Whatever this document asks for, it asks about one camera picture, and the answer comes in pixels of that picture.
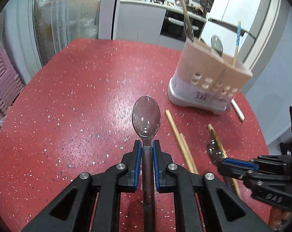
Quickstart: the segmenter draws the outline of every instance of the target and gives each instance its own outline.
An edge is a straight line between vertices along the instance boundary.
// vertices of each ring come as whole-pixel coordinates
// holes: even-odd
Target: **blue-gray wall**
[[[267,144],[290,126],[292,106],[292,8],[269,63],[246,94]]]

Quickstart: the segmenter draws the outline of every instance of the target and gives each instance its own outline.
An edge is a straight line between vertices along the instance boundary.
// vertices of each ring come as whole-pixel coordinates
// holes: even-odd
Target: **screw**
[[[85,179],[87,179],[88,177],[89,177],[89,173],[84,172],[84,173],[81,173],[81,174],[80,174],[80,178],[81,178],[82,180],[85,180]]]
[[[213,173],[206,173],[205,178],[208,179],[209,181],[211,181],[215,178],[215,176]]]
[[[177,166],[176,164],[174,164],[174,163],[169,164],[167,167],[168,167],[170,170],[176,170],[176,169],[178,168],[178,166]]]
[[[126,168],[126,165],[124,163],[119,163],[119,164],[116,165],[116,168],[118,170],[122,170],[122,169],[125,169]]]

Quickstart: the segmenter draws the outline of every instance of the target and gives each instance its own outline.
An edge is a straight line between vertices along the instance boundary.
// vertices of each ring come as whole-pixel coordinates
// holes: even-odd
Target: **oven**
[[[184,15],[167,10],[162,24],[160,35],[168,36],[185,42],[186,35],[183,27],[184,19],[185,19]],[[192,18],[190,19],[194,30],[194,36],[199,37],[202,32],[204,22]]]

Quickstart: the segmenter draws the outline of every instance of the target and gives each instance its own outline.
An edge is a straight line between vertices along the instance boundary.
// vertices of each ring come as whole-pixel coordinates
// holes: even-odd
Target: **utensil holder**
[[[169,100],[179,106],[198,107],[220,114],[252,77],[241,62],[220,57],[211,47],[186,39],[177,68],[168,85]]]

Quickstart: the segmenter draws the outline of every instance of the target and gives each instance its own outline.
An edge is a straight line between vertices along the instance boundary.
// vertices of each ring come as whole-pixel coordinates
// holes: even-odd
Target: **countertop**
[[[183,10],[181,7],[172,7],[166,4],[159,4],[159,3],[153,3],[153,2],[145,2],[145,1],[141,1],[141,0],[120,0],[121,3],[135,3],[135,4],[142,4],[142,5],[149,5],[149,6],[156,6],[156,7],[160,7],[160,8],[165,8],[169,11],[173,11],[179,14],[184,14]],[[202,22],[206,22],[206,18],[201,17],[199,15],[196,15],[192,12],[188,12],[190,18],[202,21]]]
[[[186,136],[200,174],[217,169],[206,153],[211,123],[230,157],[268,154],[261,129],[244,96],[233,109],[215,116],[171,104],[167,85],[180,51],[119,40],[78,39],[57,53],[25,87],[0,130],[0,215],[12,232],[20,231],[81,172],[102,173],[132,150],[138,136],[131,124],[135,101],[157,100],[161,126],[155,136],[162,151],[184,165],[164,116],[170,109]],[[264,221],[270,207],[253,200],[240,181],[242,198]],[[143,231],[142,190],[122,194],[120,232]],[[173,194],[155,193],[156,229],[174,231]]]

